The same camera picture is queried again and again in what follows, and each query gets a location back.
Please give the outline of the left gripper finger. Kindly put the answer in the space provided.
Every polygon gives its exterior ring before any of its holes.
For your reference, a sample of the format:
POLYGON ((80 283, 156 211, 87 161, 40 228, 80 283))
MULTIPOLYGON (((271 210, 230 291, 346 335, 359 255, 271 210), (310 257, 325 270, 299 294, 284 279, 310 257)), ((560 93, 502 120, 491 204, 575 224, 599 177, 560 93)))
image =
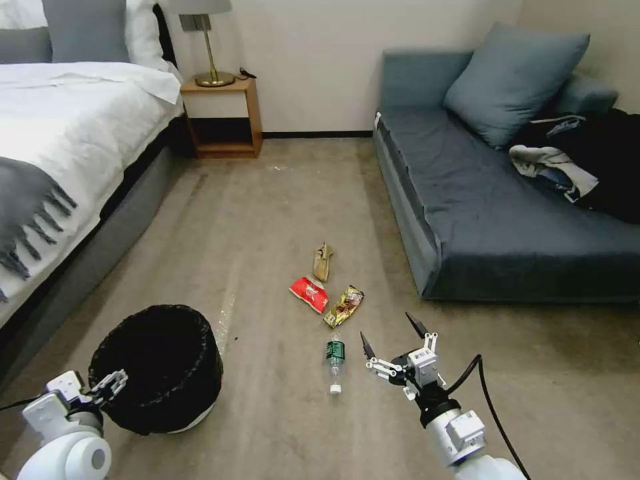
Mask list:
POLYGON ((108 403, 125 388, 127 381, 128 374, 124 369, 114 371, 90 388, 88 396, 93 403, 108 403))

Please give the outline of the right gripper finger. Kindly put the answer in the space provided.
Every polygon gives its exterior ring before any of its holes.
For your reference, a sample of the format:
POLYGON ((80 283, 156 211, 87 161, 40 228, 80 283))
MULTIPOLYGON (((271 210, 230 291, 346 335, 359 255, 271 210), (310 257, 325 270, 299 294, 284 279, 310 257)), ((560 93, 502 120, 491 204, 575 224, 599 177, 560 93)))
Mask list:
POLYGON ((436 353, 439 334, 435 331, 429 331, 426 326, 414 315, 410 314, 410 312, 407 311, 405 316, 408 318, 419 338, 423 341, 424 348, 432 353, 436 353))
POLYGON ((365 367, 388 382, 405 382, 405 369, 403 366, 378 358, 364 333, 360 331, 359 334, 366 358, 365 367))

